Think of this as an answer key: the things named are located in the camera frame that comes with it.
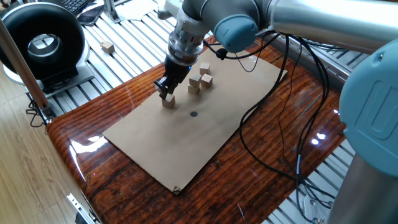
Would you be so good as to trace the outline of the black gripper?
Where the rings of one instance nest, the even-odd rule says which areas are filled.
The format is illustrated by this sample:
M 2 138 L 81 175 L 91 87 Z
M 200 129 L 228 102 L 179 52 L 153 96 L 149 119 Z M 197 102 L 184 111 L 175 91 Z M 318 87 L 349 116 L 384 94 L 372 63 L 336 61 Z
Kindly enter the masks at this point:
M 173 94 L 176 87 L 183 81 L 191 70 L 191 66 L 184 66 L 175 63 L 169 56 L 164 61 L 165 73 L 164 77 L 157 79 L 155 89 L 160 93 L 160 97 L 164 100 L 168 94 Z

